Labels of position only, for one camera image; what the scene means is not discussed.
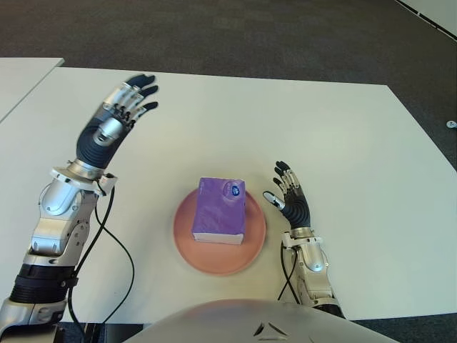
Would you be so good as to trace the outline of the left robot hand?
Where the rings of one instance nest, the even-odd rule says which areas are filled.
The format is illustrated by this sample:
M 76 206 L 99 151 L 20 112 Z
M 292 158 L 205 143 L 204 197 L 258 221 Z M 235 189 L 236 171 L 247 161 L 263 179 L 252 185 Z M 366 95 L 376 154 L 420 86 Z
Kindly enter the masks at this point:
M 156 101 L 144 103 L 159 86 L 154 75 L 139 74 L 119 84 L 101 103 L 76 143 L 76 158 L 105 169 L 139 119 L 155 109 Z

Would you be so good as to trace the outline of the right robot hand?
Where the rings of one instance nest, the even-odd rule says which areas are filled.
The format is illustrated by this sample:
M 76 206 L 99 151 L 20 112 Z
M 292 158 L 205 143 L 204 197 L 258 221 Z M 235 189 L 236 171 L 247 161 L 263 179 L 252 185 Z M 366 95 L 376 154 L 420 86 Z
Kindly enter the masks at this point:
M 311 213 L 300 181 L 292 168 L 284 161 L 277 161 L 274 171 L 278 177 L 273 183 L 281 190 L 280 199 L 273 192 L 264 191 L 264 199 L 276 207 L 292 229 L 311 226 Z

